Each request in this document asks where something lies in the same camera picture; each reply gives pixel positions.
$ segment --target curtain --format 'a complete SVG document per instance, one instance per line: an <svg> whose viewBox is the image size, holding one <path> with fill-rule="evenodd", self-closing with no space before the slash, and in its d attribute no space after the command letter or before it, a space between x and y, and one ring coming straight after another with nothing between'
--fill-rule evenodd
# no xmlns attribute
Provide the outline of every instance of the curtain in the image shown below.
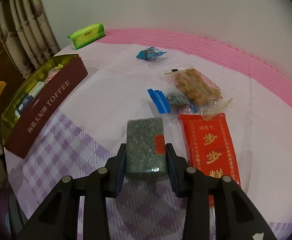
<svg viewBox="0 0 292 240"><path fill-rule="evenodd" d="M0 40L24 79L60 51L41 0L2 0Z"/></svg>

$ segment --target table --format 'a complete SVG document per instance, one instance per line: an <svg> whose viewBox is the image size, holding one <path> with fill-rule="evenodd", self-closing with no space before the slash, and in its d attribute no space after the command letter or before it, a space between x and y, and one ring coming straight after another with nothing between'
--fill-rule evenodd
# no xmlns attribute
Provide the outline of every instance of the table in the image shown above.
<svg viewBox="0 0 292 240"><path fill-rule="evenodd" d="M146 46L167 54L137 60ZM27 158L6 151L9 181L27 217L64 175L86 176L102 167L126 141L129 119L161 116L165 142L187 158L182 129L173 115L159 115L147 89L167 89L162 74L193 66L233 98L225 110L243 190L278 239L292 232L292 82L269 64L214 40L183 33L125 29L76 51L88 76L49 119ZM74 53L66 47L59 54ZM125 181L108 199L112 239L181 239L185 201L169 181ZM82 237L83 202L78 231Z"/></svg>

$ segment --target white wall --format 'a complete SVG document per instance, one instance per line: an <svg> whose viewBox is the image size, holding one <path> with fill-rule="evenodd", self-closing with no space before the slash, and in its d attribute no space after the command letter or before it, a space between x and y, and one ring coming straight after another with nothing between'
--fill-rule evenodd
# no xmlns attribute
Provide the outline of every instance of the white wall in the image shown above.
<svg viewBox="0 0 292 240"><path fill-rule="evenodd" d="M43 4L61 48L69 44L70 33L96 22L106 30L159 28L234 45L292 79L290 0L43 0Z"/></svg>

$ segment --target metal screw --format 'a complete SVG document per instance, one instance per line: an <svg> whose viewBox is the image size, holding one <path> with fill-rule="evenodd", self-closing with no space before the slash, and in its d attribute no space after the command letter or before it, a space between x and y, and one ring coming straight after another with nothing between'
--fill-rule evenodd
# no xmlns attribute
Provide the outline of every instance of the metal screw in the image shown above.
<svg viewBox="0 0 292 240"><path fill-rule="evenodd" d="M70 176L64 176L61 180L62 180L64 183L67 183L67 182L70 182L70 181L71 181L71 177L70 177Z"/></svg>
<svg viewBox="0 0 292 240"><path fill-rule="evenodd" d="M105 167L98 169L99 174L105 174L106 172L107 172L107 168L105 168Z"/></svg>
<svg viewBox="0 0 292 240"><path fill-rule="evenodd" d="M231 182L232 181L232 178L230 176L223 176L223 181L225 182Z"/></svg>
<svg viewBox="0 0 292 240"><path fill-rule="evenodd" d="M195 173L196 172L196 169L194 167L187 167L186 170L188 173Z"/></svg>

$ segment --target pink tablecloth edge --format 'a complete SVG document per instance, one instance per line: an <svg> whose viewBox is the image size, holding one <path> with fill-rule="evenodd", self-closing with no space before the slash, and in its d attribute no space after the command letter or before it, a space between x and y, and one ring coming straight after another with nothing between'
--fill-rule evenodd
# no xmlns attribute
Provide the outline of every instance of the pink tablecloth edge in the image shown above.
<svg viewBox="0 0 292 240"><path fill-rule="evenodd" d="M292 81L258 57L221 42L192 34L151 29L114 29L97 42L174 49L253 78L292 108Z"/></svg>

